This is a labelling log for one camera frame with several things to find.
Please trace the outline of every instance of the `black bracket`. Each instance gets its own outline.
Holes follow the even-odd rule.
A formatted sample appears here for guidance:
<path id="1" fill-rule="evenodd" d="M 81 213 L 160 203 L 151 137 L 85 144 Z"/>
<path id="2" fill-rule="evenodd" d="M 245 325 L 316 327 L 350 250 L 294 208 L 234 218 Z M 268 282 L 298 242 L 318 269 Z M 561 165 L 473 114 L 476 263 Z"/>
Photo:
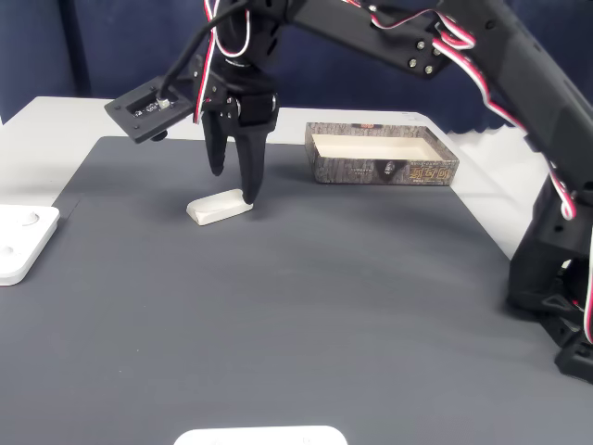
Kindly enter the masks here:
<path id="1" fill-rule="evenodd" d="M 202 72 L 203 58 L 193 62 Z M 196 79 L 196 95 L 200 81 Z M 263 182 L 268 134 L 276 128 L 280 105 L 273 80 L 255 66 L 237 67 L 215 56 L 203 106 L 204 136 L 212 173 L 222 173 L 229 136 L 237 146 L 243 200 L 252 204 Z"/>
<path id="2" fill-rule="evenodd" d="M 162 77 L 156 77 L 105 105 L 107 114 L 136 144 L 163 139 L 169 127 L 194 111 L 193 101 L 174 87 L 167 95 L 170 105 L 161 108 L 157 102 L 161 84 Z"/>

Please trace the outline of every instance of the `cable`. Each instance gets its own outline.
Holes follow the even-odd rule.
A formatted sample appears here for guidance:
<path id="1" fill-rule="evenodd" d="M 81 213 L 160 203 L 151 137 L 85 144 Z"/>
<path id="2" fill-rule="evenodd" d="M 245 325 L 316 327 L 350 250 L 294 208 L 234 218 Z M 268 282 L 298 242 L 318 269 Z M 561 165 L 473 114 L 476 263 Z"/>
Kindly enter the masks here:
<path id="1" fill-rule="evenodd" d="M 190 61 L 194 52 L 197 51 L 197 48 L 200 46 L 208 32 L 211 32 L 211 30 L 216 25 L 227 20 L 235 12 L 240 11 L 241 9 L 245 9 L 247 4 L 248 0 L 239 0 L 237 3 L 233 4 L 232 6 L 229 6 L 229 8 L 226 9 L 222 14 L 210 20 L 206 25 L 204 25 L 196 32 L 196 34 L 194 35 L 192 40 L 189 41 L 189 43 L 187 44 L 179 58 L 169 68 L 167 74 L 165 74 L 163 83 L 161 84 L 160 89 L 158 90 L 157 98 L 166 98 L 165 93 L 167 92 L 167 90 L 169 90 L 170 85 L 175 79 L 177 79 L 177 76 L 179 76 L 183 68 L 185 68 L 185 65 L 187 65 L 187 63 Z"/>
<path id="2" fill-rule="evenodd" d="M 468 76 L 470 76 L 470 78 L 480 89 L 484 105 L 488 109 L 494 111 L 501 118 L 508 121 L 511 125 L 514 125 L 515 127 L 521 128 L 523 131 L 525 131 L 525 128 L 519 121 L 513 118 L 513 116 L 504 108 L 495 104 L 492 101 L 492 97 L 490 96 L 490 90 L 488 88 L 486 80 L 484 79 L 484 76 L 468 58 L 464 57 L 461 53 L 457 52 L 455 49 L 451 48 L 448 44 L 445 44 L 440 39 L 434 39 L 433 46 L 438 51 L 440 51 L 441 54 L 450 58 L 455 64 L 461 67 L 461 69 L 464 70 Z"/>
<path id="3" fill-rule="evenodd" d="M 409 22 L 410 20 L 414 20 L 418 17 L 420 17 L 423 14 L 426 14 L 427 12 L 434 12 L 437 14 L 437 16 L 441 19 L 441 21 L 443 22 L 443 24 L 447 27 L 447 29 L 455 36 L 459 39 L 459 41 L 456 42 L 461 42 L 463 43 L 463 47 L 459 47 L 457 49 L 471 49 L 475 46 L 475 38 L 469 34 L 467 31 L 465 31 L 463 28 L 461 28 L 460 26 L 458 26 L 453 19 L 449 18 L 448 16 L 434 10 L 434 9 L 423 9 L 421 11 L 418 11 L 414 14 L 412 14 L 411 16 L 406 17 L 405 19 L 401 19 L 396 21 L 395 23 L 392 23 L 390 25 L 384 25 L 382 24 L 378 18 L 376 18 L 373 14 L 371 14 L 371 22 L 374 26 L 376 26 L 377 28 L 379 28 L 380 30 L 393 30 L 395 28 L 397 28 L 398 26 L 403 25 L 404 23 Z"/>
<path id="4" fill-rule="evenodd" d="M 210 4 L 208 0 L 204 0 L 204 3 L 206 5 L 206 7 L 210 8 Z M 211 17 L 216 17 L 218 10 L 219 10 L 219 4 L 221 3 L 221 0 L 216 0 L 216 3 L 214 5 L 214 14 L 212 14 L 210 12 L 210 16 Z M 216 28 L 214 28 L 214 37 L 216 39 L 216 46 L 219 48 L 219 50 L 221 51 L 221 53 L 223 53 L 226 57 L 228 58 L 237 58 L 237 57 L 241 57 L 246 50 L 249 48 L 249 41 L 251 40 L 251 13 L 249 12 L 248 9 L 246 9 L 245 11 L 245 20 L 246 20 L 246 39 L 245 39 L 245 44 L 243 45 L 243 48 L 238 52 L 238 53 L 231 53 L 230 51 L 227 51 L 222 45 L 221 45 L 221 41 L 219 40 L 219 35 L 218 32 L 216 30 Z"/>
<path id="5" fill-rule="evenodd" d="M 589 343 L 593 343 L 593 336 L 591 335 L 591 312 L 593 311 L 593 230 L 591 231 L 591 247 L 589 248 L 589 280 L 587 284 L 587 299 L 585 302 L 585 312 L 583 320 L 583 331 Z"/>
<path id="6" fill-rule="evenodd" d="M 556 174 L 556 166 L 551 162 L 548 162 L 549 165 L 549 179 L 552 181 L 554 188 L 556 189 L 556 193 L 560 197 L 562 204 L 561 204 L 561 213 L 562 217 L 566 221 L 572 220 L 576 216 L 576 207 L 574 206 L 573 197 L 571 194 L 568 193 L 566 189 L 566 185 L 560 180 L 558 175 Z"/>
<path id="7" fill-rule="evenodd" d="M 212 9 L 210 8 L 210 3 L 208 0 L 204 0 L 204 11 L 206 13 L 206 19 L 208 20 L 208 22 L 211 21 L 215 21 L 216 19 L 218 19 L 217 17 L 217 12 L 219 9 L 219 4 L 220 4 L 220 0 L 216 0 L 216 3 L 214 5 L 214 12 L 212 12 Z M 202 80 L 200 82 L 200 89 L 197 95 L 197 102 L 196 102 L 196 113 L 195 113 L 195 117 L 194 117 L 194 122 L 195 123 L 200 123 L 200 119 L 202 117 L 202 107 L 204 105 L 204 97 L 206 95 L 206 87 L 208 85 L 208 77 L 210 75 L 210 65 L 212 64 L 212 58 L 214 56 L 214 44 L 216 44 L 216 46 L 220 49 L 220 51 L 226 56 L 226 57 L 230 57 L 230 58 L 234 58 L 234 57 L 241 57 L 245 51 L 249 48 L 249 41 L 250 41 L 250 35 L 251 35 L 251 21 L 250 21 L 250 17 L 249 17 L 249 11 L 246 9 L 246 41 L 245 44 L 243 46 L 243 49 L 241 51 L 239 51 L 238 53 L 229 53 L 228 51 L 226 51 L 222 45 L 220 44 L 219 40 L 218 40 L 218 34 L 216 32 L 216 27 L 213 27 L 210 30 L 210 39 L 208 42 L 208 52 L 206 53 L 206 58 L 204 59 L 204 69 L 202 71 Z"/>

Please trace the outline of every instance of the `red and white wire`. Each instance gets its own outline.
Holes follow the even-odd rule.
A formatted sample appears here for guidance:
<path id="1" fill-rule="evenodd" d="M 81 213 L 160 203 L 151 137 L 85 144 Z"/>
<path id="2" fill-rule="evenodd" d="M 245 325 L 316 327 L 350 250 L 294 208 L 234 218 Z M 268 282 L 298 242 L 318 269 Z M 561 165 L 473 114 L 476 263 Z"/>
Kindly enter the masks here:
<path id="1" fill-rule="evenodd" d="M 214 13 L 210 13 L 210 16 L 212 17 L 216 17 L 216 14 L 218 13 L 219 10 L 219 4 L 221 3 L 221 0 L 216 0 L 216 3 L 214 4 Z M 210 8 L 210 4 L 208 0 L 204 0 L 204 4 Z M 219 40 L 219 35 L 216 32 L 216 28 L 214 29 L 214 36 L 216 38 L 216 46 L 220 49 L 221 53 L 224 54 L 225 57 L 228 58 L 236 58 L 236 57 L 241 57 L 246 50 L 249 48 L 249 41 L 251 40 L 251 13 L 249 12 L 249 9 L 246 9 L 245 11 L 245 20 L 246 20 L 246 39 L 245 39 L 245 44 L 243 45 L 243 48 L 241 48 L 241 50 L 237 53 L 232 53 L 230 51 L 227 51 L 222 45 L 221 45 L 221 41 Z"/>
<path id="2" fill-rule="evenodd" d="M 548 162 L 549 165 L 549 179 L 552 181 L 554 188 L 556 189 L 556 193 L 561 199 L 561 213 L 562 217 L 566 221 L 572 220 L 576 216 L 576 206 L 574 205 L 573 197 L 569 193 L 566 185 L 560 180 L 558 175 L 556 174 L 555 170 L 556 167 L 551 162 Z"/>
<path id="3" fill-rule="evenodd" d="M 214 4 L 214 11 L 210 7 L 210 2 L 208 0 L 204 0 L 204 11 L 206 13 L 206 19 L 211 21 L 219 9 L 220 0 L 216 0 Z M 222 47 L 219 42 L 218 34 L 216 33 L 216 27 L 212 28 L 210 31 L 210 37 L 208 40 L 208 51 L 206 53 L 206 58 L 204 59 L 204 69 L 202 71 L 202 81 L 200 83 L 199 93 L 197 95 L 197 104 L 196 104 L 196 123 L 200 123 L 202 117 L 202 106 L 204 105 L 205 95 L 206 95 L 206 88 L 208 85 L 208 78 L 210 75 L 210 65 L 212 64 L 212 58 L 214 57 L 215 46 L 217 46 L 221 53 L 223 53 L 226 57 L 235 58 L 241 57 L 245 51 L 249 48 L 249 41 L 251 39 L 251 19 L 249 10 L 246 9 L 246 41 L 243 48 L 238 53 L 230 53 L 226 49 Z"/>
<path id="4" fill-rule="evenodd" d="M 462 55 L 457 50 L 453 49 L 440 39 L 434 39 L 433 46 L 435 47 L 435 49 L 440 51 L 441 54 L 450 58 L 456 65 L 458 65 L 462 70 L 464 70 L 468 76 L 470 76 L 470 78 L 473 80 L 473 82 L 477 85 L 478 89 L 482 93 L 484 105 L 488 109 L 498 114 L 502 119 L 506 120 L 511 125 L 514 125 L 515 127 L 518 127 L 525 131 L 523 125 L 515 118 L 513 118 L 513 116 L 507 110 L 505 110 L 503 107 L 495 104 L 492 101 L 492 97 L 490 95 L 490 90 L 488 88 L 486 79 L 484 78 L 480 70 L 476 68 L 475 65 L 467 57 L 465 57 L 464 55 Z"/>
<path id="5" fill-rule="evenodd" d="M 583 319 L 583 331 L 589 343 L 593 343 L 593 335 L 591 333 L 591 313 L 593 312 L 593 230 L 591 231 L 591 247 L 589 248 L 589 280 L 587 285 L 587 298 L 585 302 L 585 312 Z"/>
<path id="6" fill-rule="evenodd" d="M 204 0 L 204 11 L 206 12 L 206 19 L 212 20 L 212 11 L 208 0 Z M 195 122 L 200 123 L 202 119 L 202 105 L 204 104 L 204 97 L 206 95 L 206 87 L 208 85 L 208 77 L 210 75 L 210 64 L 212 63 L 212 57 L 214 56 L 214 46 L 216 44 L 216 28 L 210 30 L 210 37 L 208 40 L 208 51 L 204 58 L 204 69 L 202 70 L 202 81 L 200 82 L 200 89 L 197 95 L 196 103 L 196 118 Z"/>
<path id="7" fill-rule="evenodd" d="M 448 39 L 450 41 L 450 43 L 452 44 L 451 47 L 453 47 L 455 49 L 472 49 L 475 46 L 475 37 L 473 37 L 471 34 L 469 34 L 463 28 L 458 26 L 457 23 L 455 23 L 453 21 L 453 19 L 451 19 L 450 17 L 446 16 L 445 14 L 442 14 L 434 9 L 423 9 L 421 11 L 416 12 L 415 14 L 412 14 L 411 16 L 408 16 L 402 20 L 392 23 L 391 25 L 383 25 L 379 21 L 379 19 L 376 18 L 374 15 L 371 15 L 371 22 L 374 26 L 376 26 L 380 30 L 393 30 L 393 29 L 397 28 L 398 26 L 401 26 L 404 23 L 409 22 L 410 20 L 414 20 L 414 19 L 420 17 L 421 15 L 426 14 L 427 12 L 436 13 L 437 16 L 441 19 L 441 22 L 443 23 L 443 25 L 445 25 L 445 27 L 451 32 L 451 34 L 453 34 L 456 37 L 456 39 L 451 38 L 449 36 L 445 37 L 445 39 Z"/>

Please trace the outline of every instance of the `white eraser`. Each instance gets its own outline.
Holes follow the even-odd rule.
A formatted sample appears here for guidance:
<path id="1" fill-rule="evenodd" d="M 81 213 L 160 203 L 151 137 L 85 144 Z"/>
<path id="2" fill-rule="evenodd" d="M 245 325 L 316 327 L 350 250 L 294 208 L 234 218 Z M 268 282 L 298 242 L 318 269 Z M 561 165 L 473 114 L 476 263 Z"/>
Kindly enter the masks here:
<path id="1" fill-rule="evenodd" d="M 206 225 L 226 220 L 251 209 L 253 204 L 245 203 L 243 192 L 234 189 L 190 202 L 187 206 L 187 214 L 199 225 Z"/>

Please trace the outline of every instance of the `gray table surface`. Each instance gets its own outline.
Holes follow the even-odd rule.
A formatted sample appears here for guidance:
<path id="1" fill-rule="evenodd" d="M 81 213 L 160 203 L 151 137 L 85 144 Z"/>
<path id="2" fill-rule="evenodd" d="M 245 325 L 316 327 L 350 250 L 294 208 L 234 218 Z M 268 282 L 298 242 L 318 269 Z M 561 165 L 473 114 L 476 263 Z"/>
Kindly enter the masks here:
<path id="1" fill-rule="evenodd" d="M 330 425 L 350 444 L 589 441 L 593 388 L 502 300 L 508 261 L 448 188 L 320 185 L 270 146 L 254 210 L 203 143 L 104 138 L 58 231 L 0 288 L 2 445 L 172 445 L 205 427 Z"/>

